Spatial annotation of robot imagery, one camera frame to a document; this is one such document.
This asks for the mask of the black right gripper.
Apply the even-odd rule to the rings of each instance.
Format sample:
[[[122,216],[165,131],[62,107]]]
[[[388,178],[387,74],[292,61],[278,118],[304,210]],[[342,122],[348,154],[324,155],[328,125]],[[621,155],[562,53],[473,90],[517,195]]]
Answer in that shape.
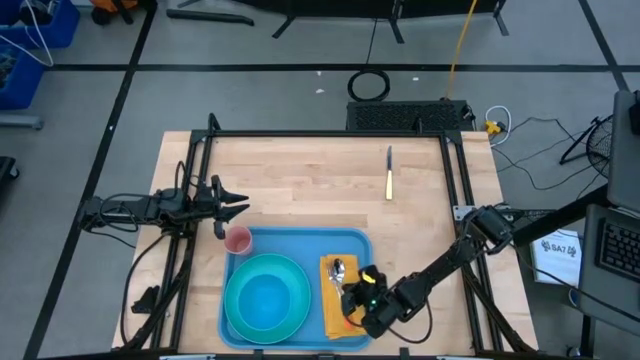
[[[364,318],[380,317],[388,309],[388,286],[372,283],[348,283],[341,286],[342,314],[349,317],[358,308],[364,308]]]

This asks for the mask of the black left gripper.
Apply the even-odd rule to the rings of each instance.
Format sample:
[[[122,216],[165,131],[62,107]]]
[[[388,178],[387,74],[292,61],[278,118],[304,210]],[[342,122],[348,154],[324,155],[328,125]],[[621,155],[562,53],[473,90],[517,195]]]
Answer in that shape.
[[[230,193],[221,187],[218,175],[211,177],[211,185],[200,182],[193,198],[193,211],[198,221],[212,219],[214,234],[217,239],[224,240],[226,233],[223,222],[229,223],[234,217],[247,210],[249,204],[222,207],[222,203],[234,204],[248,200],[246,195]]]

